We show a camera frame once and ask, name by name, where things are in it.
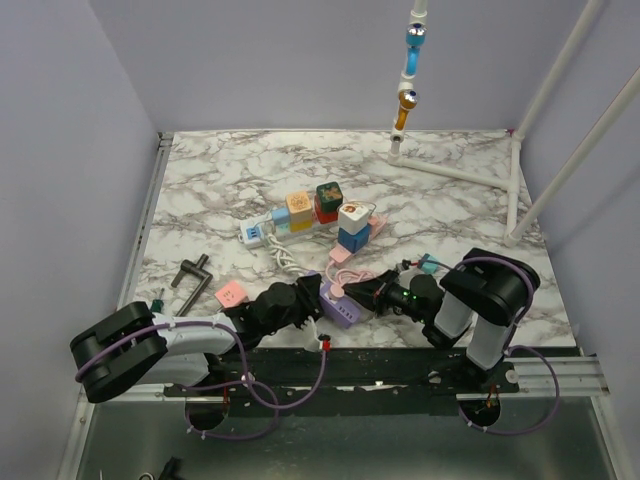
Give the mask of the pink round plug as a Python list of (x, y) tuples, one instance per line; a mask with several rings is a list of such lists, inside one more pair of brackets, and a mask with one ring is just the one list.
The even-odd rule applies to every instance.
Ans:
[(344, 296), (344, 290), (339, 284), (332, 283), (329, 287), (329, 294), (333, 298), (341, 298)]

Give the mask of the purple USB power strip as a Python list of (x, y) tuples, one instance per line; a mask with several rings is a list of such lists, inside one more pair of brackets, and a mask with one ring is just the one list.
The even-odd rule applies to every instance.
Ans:
[(323, 308), (323, 314), (333, 320), (339, 327), (343, 329), (351, 328), (360, 320), (362, 315), (361, 309), (353, 300), (346, 296), (341, 298), (331, 297), (329, 287), (332, 283), (322, 274), (320, 275), (322, 276), (320, 303)]

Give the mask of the pink power strip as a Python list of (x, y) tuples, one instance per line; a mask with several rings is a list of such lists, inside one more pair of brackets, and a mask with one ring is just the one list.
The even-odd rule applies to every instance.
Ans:
[(356, 234), (350, 234), (340, 228), (338, 230), (337, 244), (330, 250), (329, 259), (336, 265), (344, 264), (379, 235), (386, 226), (387, 220), (387, 216), (373, 215), (368, 220), (367, 225)]

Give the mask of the teal plug adapter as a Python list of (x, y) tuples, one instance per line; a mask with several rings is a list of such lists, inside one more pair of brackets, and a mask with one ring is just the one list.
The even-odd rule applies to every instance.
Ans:
[(440, 262), (430, 254), (424, 254), (418, 261), (417, 267), (428, 275), (433, 275), (440, 267)]

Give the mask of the white power strip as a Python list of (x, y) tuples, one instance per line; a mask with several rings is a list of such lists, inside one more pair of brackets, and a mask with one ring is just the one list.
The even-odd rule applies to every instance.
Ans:
[(316, 219), (315, 213), (312, 213), (313, 226), (311, 229), (295, 233), (292, 233), (290, 230), (277, 232), (274, 229), (274, 225), (271, 220), (271, 212), (277, 208), (273, 208), (264, 214), (241, 220), (239, 223), (238, 233), (238, 240), (240, 243), (247, 249), (255, 249), (266, 245), (267, 236), (269, 234), (274, 235), (279, 242), (287, 243), (293, 238), (308, 235), (315, 231), (327, 230), (337, 225), (337, 222), (320, 224)]

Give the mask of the pink cube socket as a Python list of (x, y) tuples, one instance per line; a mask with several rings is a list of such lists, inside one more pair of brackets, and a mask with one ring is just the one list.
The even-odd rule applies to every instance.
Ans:
[(248, 294), (238, 282), (230, 281), (215, 293), (215, 298), (223, 308), (232, 308), (247, 302)]

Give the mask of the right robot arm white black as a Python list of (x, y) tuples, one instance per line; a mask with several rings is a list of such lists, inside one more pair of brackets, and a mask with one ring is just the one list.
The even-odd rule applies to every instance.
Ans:
[(343, 286), (346, 296), (382, 315), (393, 310), (423, 325), (422, 333), (437, 349), (453, 347), (469, 330), (473, 335), (460, 367), (460, 379), (480, 392), (496, 380), (495, 367), (540, 287), (538, 273), (528, 264), (480, 248), (471, 249), (441, 279), (426, 256), (403, 262), (372, 279)]

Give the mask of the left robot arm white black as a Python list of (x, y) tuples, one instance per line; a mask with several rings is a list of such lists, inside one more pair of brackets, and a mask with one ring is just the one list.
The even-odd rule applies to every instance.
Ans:
[(186, 361), (189, 355), (250, 351), (285, 327), (318, 320), (324, 314), (321, 286), (322, 275), (310, 272), (290, 284), (271, 284), (253, 301), (200, 318), (171, 317), (152, 312), (142, 301), (131, 302), (71, 340), (75, 380), (93, 404), (138, 384), (189, 384), (201, 395), (212, 394), (222, 380), (217, 365), (200, 360), (162, 370), (157, 364), (165, 357)]

